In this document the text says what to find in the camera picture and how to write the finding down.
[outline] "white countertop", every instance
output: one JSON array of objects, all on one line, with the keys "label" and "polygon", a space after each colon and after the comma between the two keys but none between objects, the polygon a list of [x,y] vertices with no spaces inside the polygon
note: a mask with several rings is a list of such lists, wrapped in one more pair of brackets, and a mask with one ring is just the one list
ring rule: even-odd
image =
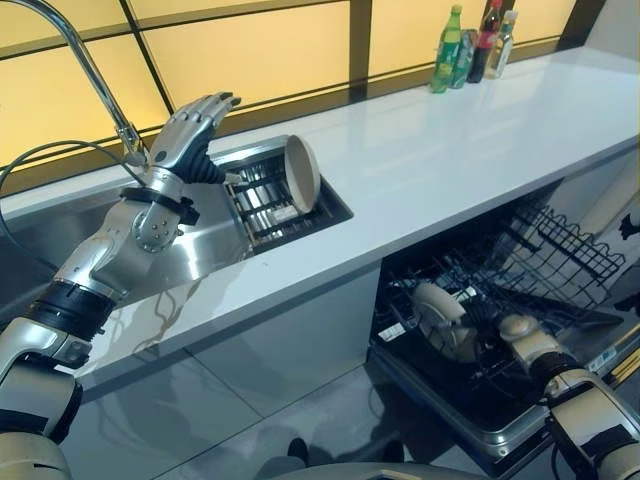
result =
[{"label": "white countertop", "polygon": [[[420,87],[216,140],[222,151],[303,136],[354,217],[114,312],[80,376],[91,388],[597,162],[639,133],[637,72],[574,49],[444,95]],[[80,195],[98,178],[85,177],[46,188]],[[25,192],[5,209],[46,197]]]}]

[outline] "dishwasher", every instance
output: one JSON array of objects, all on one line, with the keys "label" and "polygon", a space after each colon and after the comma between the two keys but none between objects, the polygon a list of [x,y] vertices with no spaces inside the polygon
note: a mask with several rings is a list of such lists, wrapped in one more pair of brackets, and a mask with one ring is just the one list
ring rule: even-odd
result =
[{"label": "dishwasher", "polygon": [[[633,312],[603,308],[622,254],[546,204],[555,186],[399,251],[382,263],[370,355],[493,478],[551,443],[535,388],[497,322],[532,315],[607,378],[638,348]],[[423,328],[414,292],[434,284],[464,308],[464,335]]]}]

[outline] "bottle cap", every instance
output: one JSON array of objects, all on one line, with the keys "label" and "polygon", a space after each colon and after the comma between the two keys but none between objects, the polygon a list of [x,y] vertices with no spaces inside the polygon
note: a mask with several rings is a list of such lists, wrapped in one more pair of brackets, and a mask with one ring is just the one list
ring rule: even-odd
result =
[{"label": "bottle cap", "polygon": [[518,18],[518,12],[516,10],[507,10],[504,13],[504,19],[508,22],[513,22],[516,18]]}]

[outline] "faucet spout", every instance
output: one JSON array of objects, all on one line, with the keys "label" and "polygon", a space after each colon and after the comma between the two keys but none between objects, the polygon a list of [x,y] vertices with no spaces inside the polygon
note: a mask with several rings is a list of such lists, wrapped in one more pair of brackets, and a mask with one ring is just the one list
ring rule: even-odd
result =
[{"label": "faucet spout", "polygon": [[56,27],[71,48],[100,100],[109,111],[111,118],[113,118],[116,133],[125,147],[125,159],[134,165],[146,163],[148,152],[140,138],[140,134],[124,116],[120,105],[118,105],[113,93],[109,90],[87,47],[69,20],[44,0],[0,0],[0,2],[15,3],[27,7],[40,14]]}]

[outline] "green bottle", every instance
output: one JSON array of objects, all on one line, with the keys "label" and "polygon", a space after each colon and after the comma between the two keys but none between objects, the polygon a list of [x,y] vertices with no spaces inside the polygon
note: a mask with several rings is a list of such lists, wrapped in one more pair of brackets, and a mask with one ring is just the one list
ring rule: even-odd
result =
[{"label": "green bottle", "polygon": [[451,7],[451,16],[442,35],[440,35],[436,68],[431,79],[433,93],[444,92],[451,82],[451,72],[456,58],[458,58],[458,48],[460,47],[460,12],[462,12],[460,5]]}]

